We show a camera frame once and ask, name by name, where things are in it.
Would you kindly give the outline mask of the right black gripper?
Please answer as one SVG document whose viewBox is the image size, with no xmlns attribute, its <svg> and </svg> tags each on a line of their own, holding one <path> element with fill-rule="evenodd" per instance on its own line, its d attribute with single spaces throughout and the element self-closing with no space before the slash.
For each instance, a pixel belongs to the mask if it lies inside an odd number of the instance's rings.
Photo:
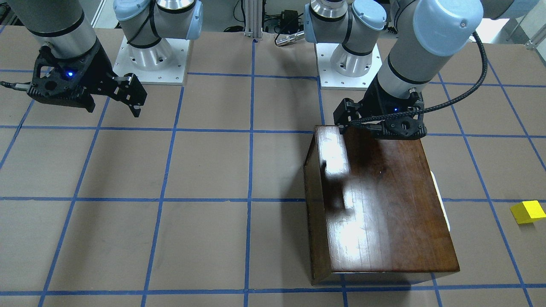
<svg viewBox="0 0 546 307">
<path fill-rule="evenodd" d="M 95 107 L 91 95 L 113 94 L 115 101 L 124 103 L 134 117 L 139 117 L 148 93 L 134 73 L 115 76 L 99 39 L 75 58 L 56 58 L 51 47 L 46 42 L 39 49 L 26 91 L 32 99 L 43 104 L 80 107 L 91 113 Z"/>
</svg>

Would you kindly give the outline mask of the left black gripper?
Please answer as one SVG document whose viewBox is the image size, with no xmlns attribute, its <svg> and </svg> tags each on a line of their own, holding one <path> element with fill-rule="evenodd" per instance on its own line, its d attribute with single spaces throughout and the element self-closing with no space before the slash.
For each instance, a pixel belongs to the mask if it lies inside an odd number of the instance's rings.
<svg viewBox="0 0 546 307">
<path fill-rule="evenodd" d="M 417 140 L 427 135 L 423 114 L 407 115 L 407 112 L 424 109 L 424 100 L 415 88 L 408 98 L 390 95 L 378 81 L 371 82 L 363 99 L 355 102 L 344 98 L 334 111 L 334 124 L 340 134 L 349 127 L 368 130 L 373 138 L 390 140 Z"/>
</svg>

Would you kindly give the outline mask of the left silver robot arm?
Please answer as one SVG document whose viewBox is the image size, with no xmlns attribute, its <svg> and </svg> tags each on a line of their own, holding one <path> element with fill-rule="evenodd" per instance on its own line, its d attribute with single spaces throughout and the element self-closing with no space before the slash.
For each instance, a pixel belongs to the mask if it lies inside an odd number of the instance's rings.
<svg viewBox="0 0 546 307">
<path fill-rule="evenodd" d="M 398 33 L 363 99 L 345 98 L 334 111 L 340 134 L 353 127 L 376 139 L 425 137 L 425 113 L 451 106 L 483 84 L 488 68 L 484 44 L 476 33 L 481 21 L 521 17 L 536 5 L 536 0 L 391 0 L 386 12 L 374 0 L 310 1 L 303 12 L 305 39 L 310 43 L 337 43 L 344 55 L 369 58 L 388 20 Z M 478 81 L 458 97 L 425 107 L 423 88 L 469 37 L 474 37 L 480 52 Z"/>
</svg>

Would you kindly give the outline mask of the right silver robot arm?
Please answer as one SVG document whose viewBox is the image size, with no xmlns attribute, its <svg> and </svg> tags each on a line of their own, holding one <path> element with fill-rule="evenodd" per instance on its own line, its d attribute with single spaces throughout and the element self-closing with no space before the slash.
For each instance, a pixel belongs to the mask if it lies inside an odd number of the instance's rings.
<svg viewBox="0 0 546 307">
<path fill-rule="evenodd" d="M 1 82 L 42 104 L 94 111 L 93 95 L 127 105 L 139 117 L 147 92 L 138 76 L 117 75 L 77 0 L 9 0 L 41 47 L 30 82 Z M 130 59 L 138 69 L 163 68 L 172 61 L 168 39 L 196 40 L 203 25 L 199 0 L 116 0 Z"/>
</svg>

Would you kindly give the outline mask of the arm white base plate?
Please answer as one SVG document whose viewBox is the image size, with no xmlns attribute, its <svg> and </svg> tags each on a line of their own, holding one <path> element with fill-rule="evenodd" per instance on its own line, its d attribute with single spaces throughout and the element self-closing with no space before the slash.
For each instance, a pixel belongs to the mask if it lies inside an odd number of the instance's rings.
<svg viewBox="0 0 546 307">
<path fill-rule="evenodd" d="M 377 44 L 365 56 L 349 54 L 339 43 L 317 43 L 315 49 L 322 89 L 366 90 L 382 66 Z"/>
<path fill-rule="evenodd" d="M 191 42 L 164 38 L 156 46 L 139 49 L 124 37 L 113 71 L 119 76 L 132 72 L 143 85 L 183 85 Z"/>
</svg>

